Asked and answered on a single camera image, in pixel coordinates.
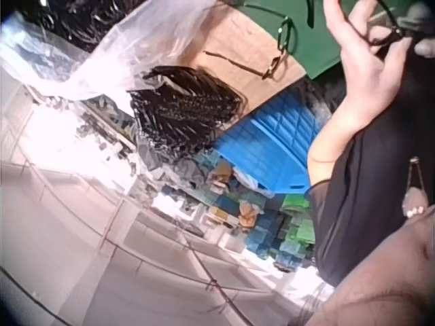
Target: eyeglasses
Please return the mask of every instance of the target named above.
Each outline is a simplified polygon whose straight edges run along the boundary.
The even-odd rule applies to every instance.
[[[311,28],[313,28],[314,27],[314,11],[313,11],[314,10],[314,2],[313,2],[313,0],[306,0],[306,1],[307,1],[307,7],[308,7],[307,24]],[[294,27],[293,20],[289,16],[283,15],[279,12],[276,12],[275,10],[268,9],[266,7],[262,7],[259,5],[250,5],[246,2],[240,2],[240,1],[235,1],[235,3],[231,3],[231,2],[223,3],[223,4],[215,5],[212,8],[220,7],[223,5],[229,5],[230,7],[246,7],[246,8],[256,9],[256,10],[262,10],[263,12],[268,12],[272,15],[281,17],[283,19],[282,23],[279,25],[279,28],[278,28],[277,49],[279,51],[279,55],[272,59],[272,62],[269,65],[269,67],[267,68],[265,73],[261,73],[253,68],[247,67],[247,66],[245,66],[239,62],[236,62],[234,60],[231,60],[231,59],[229,59],[221,54],[210,52],[210,51],[204,51],[204,53],[206,55],[214,56],[216,58],[221,58],[221,59],[227,60],[229,63],[231,63],[232,65],[234,65],[242,70],[245,70],[249,73],[260,76],[263,80],[266,78],[271,78],[273,76],[273,74],[275,73],[275,71],[278,69],[278,66],[281,63],[281,61],[283,60],[284,56],[288,52],[288,45],[290,42],[291,31],[292,31],[292,28]]]
[[[435,27],[432,21],[412,22],[405,17],[399,17],[396,19],[383,0],[377,1],[387,14],[391,25],[391,33],[384,39],[368,41],[371,46],[389,46],[394,42],[400,41],[404,37],[412,37],[419,41],[425,37],[435,35]]]

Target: clear plastic sheet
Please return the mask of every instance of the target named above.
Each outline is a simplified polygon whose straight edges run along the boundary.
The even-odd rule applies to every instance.
[[[141,76],[176,62],[214,3],[148,0],[113,26],[91,54],[15,13],[2,26],[0,58],[12,77],[45,96],[78,101],[106,94],[128,111],[126,91],[159,87],[157,79]]]

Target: green board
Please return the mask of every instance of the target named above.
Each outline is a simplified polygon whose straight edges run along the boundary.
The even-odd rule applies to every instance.
[[[385,2],[389,7],[396,9],[396,15],[402,16],[415,0],[385,0]],[[323,0],[314,0],[313,29],[307,25],[306,0],[248,0],[247,3],[279,12],[293,20],[294,28],[288,47],[289,53],[304,67],[310,78],[317,77],[340,61],[339,46],[326,28]],[[348,14],[355,3],[356,0],[342,0],[343,11]],[[254,8],[240,7],[239,9],[274,38],[278,37],[278,28],[283,18]]]

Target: wooden board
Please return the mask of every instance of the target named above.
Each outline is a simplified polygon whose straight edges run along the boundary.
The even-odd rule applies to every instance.
[[[273,79],[262,80],[260,76],[244,71],[227,60],[209,56],[204,51],[221,54],[263,73],[272,59],[279,55],[277,41],[234,8],[222,6],[210,10],[201,27],[201,34],[188,47],[181,64],[204,68],[246,97],[247,104],[241,116],[225,125],[222,130],[230,128],[243,116],[305,75],[305,70],[290,55],[283,58]]]

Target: blue bin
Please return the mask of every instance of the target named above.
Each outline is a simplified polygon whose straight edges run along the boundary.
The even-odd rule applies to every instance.
[[[307,154],[318,132],[311,112],[284,90],[223,134],[215,149],[268,190],[303,194]]]

